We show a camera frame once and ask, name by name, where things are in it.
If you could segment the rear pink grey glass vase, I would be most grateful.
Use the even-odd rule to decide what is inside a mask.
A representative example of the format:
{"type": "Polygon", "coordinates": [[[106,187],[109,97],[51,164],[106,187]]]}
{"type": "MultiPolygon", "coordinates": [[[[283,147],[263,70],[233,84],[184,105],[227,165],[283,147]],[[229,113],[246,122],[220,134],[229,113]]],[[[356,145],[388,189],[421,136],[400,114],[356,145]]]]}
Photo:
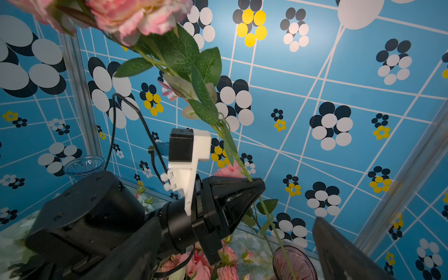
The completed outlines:
{"type": "Polygon", "coordinates": [[[318,280],[311,260],[294,246],[277,248],[273,255],[274,274],[271,280],[318,280]]]}

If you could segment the right corner aluminium post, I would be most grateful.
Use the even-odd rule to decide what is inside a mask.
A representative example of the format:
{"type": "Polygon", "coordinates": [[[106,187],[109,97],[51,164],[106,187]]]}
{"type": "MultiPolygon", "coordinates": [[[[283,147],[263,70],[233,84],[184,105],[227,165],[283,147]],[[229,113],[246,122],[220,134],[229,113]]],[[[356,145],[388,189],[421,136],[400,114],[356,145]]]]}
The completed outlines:
{"type": "Polygon", "coordinates": [[[410,154],[379,205],[355,239],[355,246],[367,256],[376,250],[398,214],[409,204],[448,152],[448,103],[410,154]]]}

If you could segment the corner aluminium post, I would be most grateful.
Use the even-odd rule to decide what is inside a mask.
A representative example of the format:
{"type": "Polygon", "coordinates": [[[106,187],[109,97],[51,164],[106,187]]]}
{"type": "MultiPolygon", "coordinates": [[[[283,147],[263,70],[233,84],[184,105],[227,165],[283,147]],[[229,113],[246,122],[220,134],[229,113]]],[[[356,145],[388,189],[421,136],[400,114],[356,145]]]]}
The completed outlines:
{"type": "Polygon", "coordinates": [[[448,103],[410,154],[379,205],[355,239],[355,246],[367,256],[376,250],[398,214],[409,204],[448,152],[448,103]]]}
{"type": "Polygon", "coordinates": [[[93,107],[77,39],[57,33],[52,27],[32,20],[28,36],[30,58],[23,63],[35,104],[27,111],[31,129],[26,134],[32,148],[49,148],[70,135],[82,134],[85,152],[101,155],[94,131],[93,107]]]}

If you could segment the blue purple glass vase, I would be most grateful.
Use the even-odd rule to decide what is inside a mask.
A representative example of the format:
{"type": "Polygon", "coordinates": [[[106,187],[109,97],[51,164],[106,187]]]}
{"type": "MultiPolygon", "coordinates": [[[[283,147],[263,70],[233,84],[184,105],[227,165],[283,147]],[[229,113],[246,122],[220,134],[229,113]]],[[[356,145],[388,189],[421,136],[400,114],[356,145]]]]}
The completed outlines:
{"type": "Polygon", "coordinates": [[[74,182],[103,171],[106,160],[101,156],[82,156],[67,163],[63,171],[69,175],[74,182]]]}

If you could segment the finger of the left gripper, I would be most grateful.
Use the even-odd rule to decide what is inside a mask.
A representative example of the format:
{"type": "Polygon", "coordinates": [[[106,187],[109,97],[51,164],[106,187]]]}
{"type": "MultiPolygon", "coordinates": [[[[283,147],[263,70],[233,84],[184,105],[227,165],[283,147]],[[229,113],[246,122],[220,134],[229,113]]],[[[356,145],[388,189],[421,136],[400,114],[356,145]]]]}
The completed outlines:
{"type": "Polygon", "coordinates": [[[220,239],[231,235],[240,224],[252,228],[256,223],[249,215],[255,199],[250,196],[202,198],[204,218],[207,226],[217,232],[220,239]]]}
{"type": "Polygon", "coordinates": [[[203,180],[211,190],[212,202],[219,210],[248,210],[266,190],[261,178],[211,176],[203,180]]]}

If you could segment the left corner aluminium post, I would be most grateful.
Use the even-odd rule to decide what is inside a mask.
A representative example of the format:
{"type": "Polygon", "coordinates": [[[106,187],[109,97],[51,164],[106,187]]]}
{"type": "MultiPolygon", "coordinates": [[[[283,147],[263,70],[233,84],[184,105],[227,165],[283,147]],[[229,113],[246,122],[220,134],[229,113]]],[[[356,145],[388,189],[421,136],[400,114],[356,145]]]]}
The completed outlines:
{"type": "Polygon", "coordinates": [[[52,27],[32,20],[28,36],[30,58],[23,63],[35,104],[27,111],[31,129],[26,134],[32,148],[49,148],[70,135],[82,134],[85,152],[101,155],[94,131],[93,107],[77,39],[57,33],[52,27]]]}

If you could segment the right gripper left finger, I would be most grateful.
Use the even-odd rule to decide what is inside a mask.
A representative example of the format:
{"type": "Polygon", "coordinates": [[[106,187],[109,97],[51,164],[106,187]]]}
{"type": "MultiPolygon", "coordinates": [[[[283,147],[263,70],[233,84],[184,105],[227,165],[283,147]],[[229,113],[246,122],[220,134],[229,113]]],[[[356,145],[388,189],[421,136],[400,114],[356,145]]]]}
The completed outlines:
{"type": "Polygon", "coordinates": [[[135,268],[137,269],[135,275],[138,278],[147,264],[154,263],[161,242],[162,228],[159,218],[151,218],[82,279],[124,280],[135,268]]]}

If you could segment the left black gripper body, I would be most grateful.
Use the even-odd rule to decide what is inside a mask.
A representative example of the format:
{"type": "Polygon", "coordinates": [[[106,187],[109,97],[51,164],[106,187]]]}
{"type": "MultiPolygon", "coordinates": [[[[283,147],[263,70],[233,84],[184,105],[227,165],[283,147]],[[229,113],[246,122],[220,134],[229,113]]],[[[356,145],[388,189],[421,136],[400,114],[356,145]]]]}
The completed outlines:
{"type": "Polygon", "coordinates": [[[196,243],[211,264],[220,261],[219,224],[213,220],[211,191],[196,178],[191,215],[184,200],[146,214],[142,204],[111,172],[88,176],[44,204],[25,245],[61,266],[93,256],[108,256],[150,219],[156,224],[143,239],[156,246],[159,257],[181,252],[196,243]]]}

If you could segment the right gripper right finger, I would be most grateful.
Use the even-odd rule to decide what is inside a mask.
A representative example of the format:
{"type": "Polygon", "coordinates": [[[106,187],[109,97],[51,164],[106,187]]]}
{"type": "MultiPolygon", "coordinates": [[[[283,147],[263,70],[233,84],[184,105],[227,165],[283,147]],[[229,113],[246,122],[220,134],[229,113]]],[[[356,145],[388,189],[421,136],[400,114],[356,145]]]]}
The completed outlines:
{"type": "Polygon", "coordinates": [[[325,219],[318,217],[312,230],[326,280],[392,280],[325,219]]]}

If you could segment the pink peony flower stem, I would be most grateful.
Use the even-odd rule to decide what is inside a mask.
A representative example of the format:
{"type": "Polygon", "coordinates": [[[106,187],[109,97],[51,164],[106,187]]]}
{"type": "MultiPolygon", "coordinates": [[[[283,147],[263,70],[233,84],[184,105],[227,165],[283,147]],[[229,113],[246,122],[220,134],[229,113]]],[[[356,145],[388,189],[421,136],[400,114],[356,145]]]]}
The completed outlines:
{"type": "MultiPolygon", "coordinates": [[[[193,7],[192,1],[15,1],[14,5],[58,32],[73,35],[73,24],[81,22],[138,53],[138,58],[121,64],[116,78],[133,77],[153,67],[162,70],[167,87],[188,102],[188,112],[224,140],[231,167],[241,173],[239,178],[253,180],[239,159],[228,123],[215,105],[215,87],[222,71],[219,49],[200,51],[192,35],[181,26],[193,7]]],[[[267,217],[267,224],[273,225],[276,202],[260,196],[253,205],[267,217]]],[[[140,277],[158,279],[176,273],[176,268],[156,271],[157,260],[169,255],[161,258],[157,254],[140,277]]]]}

